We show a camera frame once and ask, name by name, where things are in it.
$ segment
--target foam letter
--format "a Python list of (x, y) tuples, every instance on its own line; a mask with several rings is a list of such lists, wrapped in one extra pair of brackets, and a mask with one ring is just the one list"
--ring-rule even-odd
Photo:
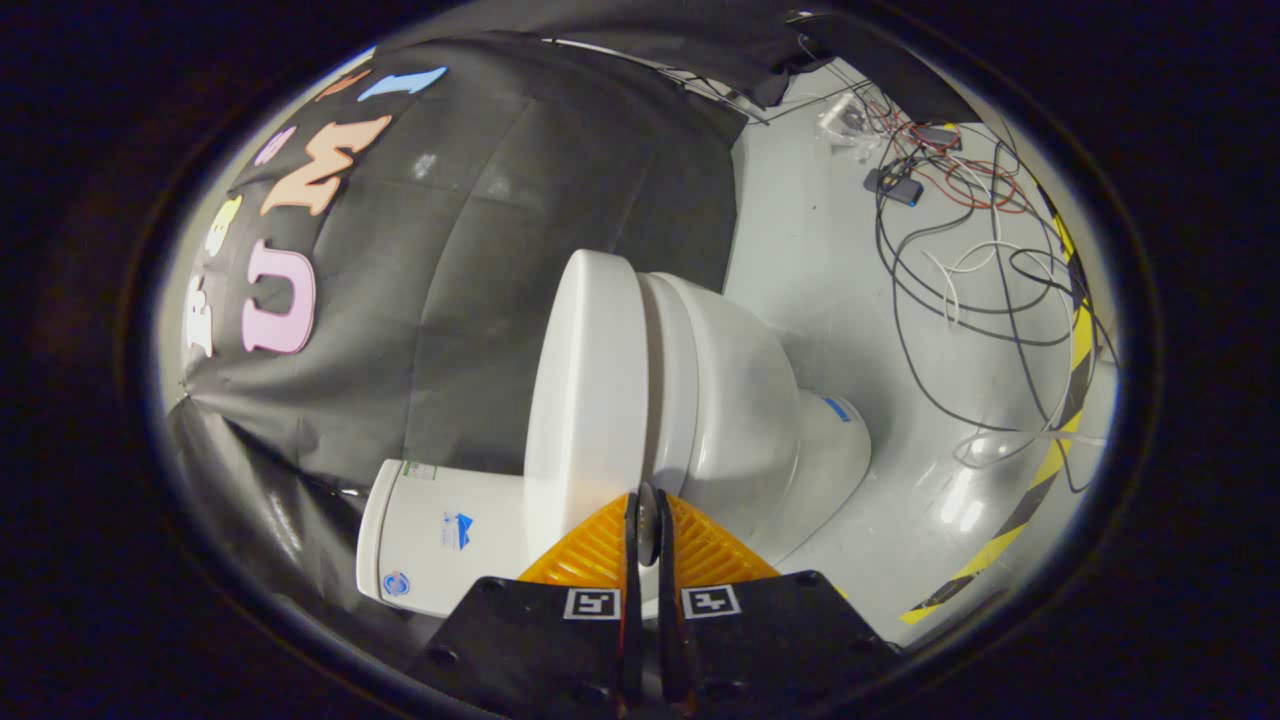
[(293, 305), (289, 311), (278, 315), (260, 310), (253, 299), (244, 300), (241, 315), (241, 337), (244, 350), (265, 347), (276, 352), (297, 352), (311, 337), (311, 320), (316, 309), (316, 277), (311, 263), (297, 252), (288, 250), (269, 250), (266, 241), (253, 243), (248, 256), (248, 282), (252, 284), (262, 275), (275, 275), (289, 281), (293, 286)]
[(276, 205), (305, 205), (311, 209), (312, 215), (323, 213), (342, 183), (329, 176), (346, 170), (352, 161), (349, 155), (338, 149), (346, 147), (352, 152), (360, 152), (369, 147), (390, 122), (390, 115), (383, 115), (376, 120), (346, 126), (329, 123), (320, 128), (320, 132), (307, 142), (306, 150), (311, 161), (276, 181), (262, 201), (262, 214)]
[(227, 229), (232, 225), (232, 220), (236, 219), (236, 213), (239, 211), (242, 199), (242, 195), (237, 195), (223, 202), (223, 206), (218, 209), (218, 214), (214, 215), (214, 224), (209, 227), (209, 233), (205, 234), (205, 250), (210, 258), (218, 255), (218, 251), (223, 249), (223, 241), (227, 240)]
[(381, 95), (384, 92), (399, 92), (407, 90), (410, 95), (422, 90), (424, 87), (431, 85), (448, 68), (435, 68), (434, 70), (428, 70), (425, 73), (415, 73), (411, 76), (387, 76), (383, 79), (374, 83), (372, 87), (360, 94), (356, 101), (369, 100), (374, 95)]
[(187, 311), (184, 313), (187, 322), (183, 328), (187, 336), (186, 347), (198, 345), (205, 351), (205, 357), (212, 357), (214, 313), (205, 304), (205, 293), (200, 291), (201, 281), (200, 275), (192, 275), (191, 282), (187, 284)]
[(366, 69), (365, 72), (362, 72), (360, 74), (347, 76), (347, 77), (339, 79), (338, 82), (334, 82), (329, 87), (321, 90), (320, 95), (316, 95), (316, 100), (315, 101), (319, 102), (321, 99), (330, 96), (334, 92), (342, 92), (343, 90), (347, 90), (348, 87), (356, 85), (360, 81), (360, 78), (362, 78), (362, 77), (365, 77), (367, 74), (369, 74), (369, 70)]
[(257, 158), (253, 158), (253, 167), (256, 168), (271, 158), (275, 158), (275, 154), (284, 147), (284, 143), (288, 142), (291, 137), (293, 137), (293, 131), (296, 129), (298, 129), (298, 126), (293, 126), (289, 129), (282, 129), (280, 132), (273, 135), (271, 140), (268, 140), (266, 145), (262, 146), (262, 150), (257, 152)]

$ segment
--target toilet base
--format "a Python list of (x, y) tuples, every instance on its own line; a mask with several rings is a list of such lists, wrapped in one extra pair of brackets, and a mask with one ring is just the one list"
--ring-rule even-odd
[(744, 542), (776, 564), (818, 530), (858, 489), (870, 465), (872, 441), (852, 404), (799, 391), (800, 447), (782, 502)]

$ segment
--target toilet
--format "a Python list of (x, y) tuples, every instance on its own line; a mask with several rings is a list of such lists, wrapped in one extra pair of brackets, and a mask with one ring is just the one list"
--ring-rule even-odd
[[(485, 575), (515, 578), (641, 480), (768, 562), (849, 498), (870, 437), (849, 401), (796, 387), (773, 332), (723, 296), (579, 250), (543, 341), (524, 475), (387, 460), (356, 551), (360, 591), (444, 616)], [(641, 594), (657, 589), (641, 568)]]

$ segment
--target gray floor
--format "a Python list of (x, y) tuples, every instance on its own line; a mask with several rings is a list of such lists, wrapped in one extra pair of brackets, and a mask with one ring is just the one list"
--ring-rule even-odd
[[(831, 73), (817, 72), (797, 78), (787, 97), (822, 95), (841, 85)], [(724, 295), (778, 332), (803, 387), (845, 396), (872, 433), (874, 457), (865, 479), (780, 570), (822, 570), (881, 635), (906, 646), (969, 612), (989, 594), (1024, 582), (1056, 547), (1087, 495), (1073, 493), (1065, 482), (1055, 483), (1030, 524), (995, 565), (928, 618), (915, 624), (901, 619), (992, 538), (1029, 487), (1048, 442), (1038, 441), (1019, 457), (979, 471), (952, 460), (955, 446), (973, 428), (929, 404), (904, 361), (890, 275), (874, 246), (874, 196), (861, 186), (879, 154), (860, 163), (847, 149), (833, 150), (817, 138), (815, 122), (826, 106), (819, 102), (769, 126), (749, 126), (735, 146), (739, 225)], [(977, 132), (963, 131), (963, 143), (961, 156), (991, 160), (992, 142)], [(1009, 164), (1007, 156), (1002, 164)], [(1032, 191), (1029, 173), (1023, 170), (1016, 178), (1048, 217)], [(884, 223), (896, 245), (913, 229), (963, 213), (925, 182), (919, 204), (890, 202)], [(904, 263), (941, 288), (941, 273), (920, 251), (956, 263), (965, 250), (991, 240), (988, 214), (977, 215), (956, 229), (915, 241)], [(1001, 224), (1006, 242), (1046, 247), (1034, 219), (1004, 214)], [(966, 265), (986, 254), (978, 251)], [(993, 307), (1005, 302), (996, 263), (955, 275), (955, 283), (965, 304)], [(1030, 281), (1010, 279), (1015, 305), (1033, 299), (1038, 290)], [(899, 297), (899, 309), (920, 379), (940, 402), (987, 423), (1039, 429), (1012, 343), (947, 327), (905, 295)], [(1053, 296), (1018, 318), (1023, 337), (1050, 340), (1068, 328), (1062, 305)], [(969, 313), (964, 319), (1009, 333), (1005, 315)], [(1037, 387), (1050, 406), (1065, 388), (1066, 354), (1066, 343), (1028, 350)], [(1112, 365), (1098, 368), (1079, 429), (1101, 436), (1110, 424), (1115, 375)], [(1079, 443), (1071, 450), (1076, 487), (1088, 482), (1097, 455), (1097, 448)]]

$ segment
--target yellow and black hazard tape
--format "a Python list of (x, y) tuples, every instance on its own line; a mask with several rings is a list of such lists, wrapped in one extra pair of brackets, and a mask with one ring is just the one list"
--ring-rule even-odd
[[(1084, 288), (1076, 287), (1075, 278), (1084, 278), (1084, 270), (1080, 266), (1080, 259), (1075, 254), (1075, 246), (1071, 243), (1071, 238), (1066, 233), (1066, 225), (1062, 223), (1061, 217), (1059, 217), (1057, 210), (1053, 204), (1041, 190), (1042, 197), (1050, 209), (1050, 214), (1053, 218), (1053, 227), (1057, 229), (1059, 237), (1062, 238), (1062, 258), (1066, 260), (1068, 266), (1071, 269), (1071, 299), (1074, 305), (1074, 343), (1071, 348), (1071, 378), (1068, 380), (1066, 401), (1062, 405), (1062, 418), (1068, 420), (1062, 423), (1062, 430), (1075, 430), (1080, 424), (1080, 411), (1084, 409), (1084, 395), (1089, 388), (1089, 368), (1091, 368), (1091, 354), (1093, 351), (1093, 315), (1089, 309), (1084, 306)], [(963, 591), (969, 583), (972, 583), (983, 570), (991, 566), (997, 557), (1018, 538), (1018, 536), (1027, 528), (1027, 523), (1030, 521), (1032, 515), (1039, 509), (1041, 502), (1048, 495), (1051, 487), (1053, 487), (1053, 480), (1057, 479), (1059, 473), (1062, 471), (1064, 459), (1071, 448), (1071, 441), (1061, 439), (1052, 443), (1048, 452), (1044, 455), (1044, 460), (1041, 462), (1036, 475), (1032, 478), (1032, 484), (1023, 493), (1023, 498), (1018, 501), (1014, 511), (1009, 515), (1009, 519), (996, 530), (987, 544), (982, 546), (978, 555), (974, 556), (959, 573), (951, 577), (950, 580), (942, 584), (937, 591), (933, 592), (923, 602), (904, 612), (899, 619), (909, 625), (914, 625), (920, 620), (925, 619), (934, 610), (942, 606), (946, 601), (951, 600), (960, 591)]]

